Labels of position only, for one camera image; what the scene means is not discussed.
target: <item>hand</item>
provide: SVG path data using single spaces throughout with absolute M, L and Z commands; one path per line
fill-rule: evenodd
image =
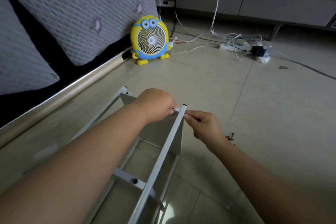
M 145 113 L 147 123 L 163 120 L 167 115 L 174 113 L 172 108 L 177 107 L 169 93 L 158 89 L 143 91 L 133 103 Z
M 211 152 L 219 145 L 228 142 L 212 113 L 187 110 L 184 119 L 194 130 L 194 136 L 201 140 Z

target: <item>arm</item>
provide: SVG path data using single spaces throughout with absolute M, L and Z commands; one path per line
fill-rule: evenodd
M 288 187 L 230 143 L 212 113 L 187 110 L 186 122 L 224 164 L 265 223 L 334 223 L 319 205 Z
M 0 223 L 82 223 L 141 129 L 173 107 L 167 92 L 145 90 L 5 191 Z

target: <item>yellow fan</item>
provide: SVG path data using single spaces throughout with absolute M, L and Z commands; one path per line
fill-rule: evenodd
M 167 59 L 171 49 L 166 25 L 157 17 L 144 16 L 131 31 L 132 58 L 139 59 L 138 65 L 145 65 L 149 59 Z

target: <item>quilted cushion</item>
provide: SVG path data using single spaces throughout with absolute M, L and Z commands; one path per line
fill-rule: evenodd
M 9 0 L 0 0 L 0 95 L 41 89 L 59 79 L 36 50 Z
M 130 33 L 139 15 L 157 16 L 155 0 L 19 0 L 84 65 Z

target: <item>forearm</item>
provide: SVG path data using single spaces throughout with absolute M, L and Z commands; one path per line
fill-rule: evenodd
M 81 223 L 145 124 L 130 104 L 83 133 L 0 196 L 0 222 Z
M 226 138 L 214 148 L 265 223 L 331 223 L 330 215 L 277 179 Z

